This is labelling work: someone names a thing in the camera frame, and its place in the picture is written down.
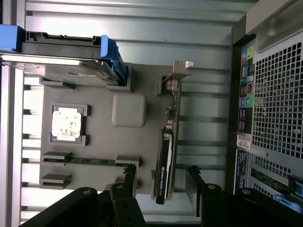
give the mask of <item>blue drive tray handle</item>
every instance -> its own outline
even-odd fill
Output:
[[[0,24],[0,34],[1,52],[22,54],[22,43],[26,41],[27,36],[26,30],[19,26]],[[119,53],[119,48],[113,39],[107,35],[102,35],[100,37],[100,58],[96,59],[96,62],[105,60],[110,61],[110,68],[106,67],[106,69],[111,70],[112,75],[119,75],[123,83],[126,84],[128,70]]]

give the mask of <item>ventilation grille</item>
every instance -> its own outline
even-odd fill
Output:
[[[265,190],[264,188],[262,188],[261,186],[257,185],[256,183],[254,183],[254,189],[256,189],[257,191],[267,195],[270,198],[273,198],[274,195],[272,193],[270,193],[269,191]]]
[[[279,174],[283,177],[287,177],[287,174],[291,173],[289,168],[278,165],[274,162],[270,162],[270,161],[266,160],[265,158],[261,158],[258,156],[255,156],[254,163],[260,167],[263,167],[263,168],[265,168],[271,172],[274,172],[276,174]]]
[[[256,62],[253,144],[303,159],[303,61],[298,43]]]

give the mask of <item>screw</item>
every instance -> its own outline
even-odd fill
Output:
[[[85,190],[84,192],[82,192],[83,194],[90,194],[90,190]]]
[[[207,187],[208,187],[209,189],[215,189],[215,188],[216,188],[216,186],[213,185],[213,184],[210,184],[210,185],[208,185]]]
[[[247,189],[242,190],[242,193],[249,195],[251,192]]]

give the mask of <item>perforated metal mesh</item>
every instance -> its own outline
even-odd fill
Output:
[[[298,43],[256,62],[252,142],[303,159],[303,61]]]
[[[283,177],[287,177],[287,174],[290,174],[291,171],[289,168],[286,168],[282,165],[276,164],[274,162],[270,162],[265,158],[261,158],[258,156],[255,156],[255,158],[253,159],[253,162],[255,164],[257,164],[260,167],[263,167],[265,169],[268,169],[269,171],[272,171],[276,174],[279,174]]]
[[[270,198],[273,198],[274,195],[272,193],[270,193],[269,191],[265,190],[264,188],[262,188],[261,186],[257,185],[256,183],[254,183],[254,189],[256,189],[257,191],[267,195]]]

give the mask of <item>white sticker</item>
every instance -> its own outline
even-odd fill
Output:
[[[237,146],[246,150],[250,149],[251,138],[245,135],[237,135]]]
[[[52,135],[57,140],[76,141],[81,132],[81,114],[75,108],[59,107],[53,112]]]

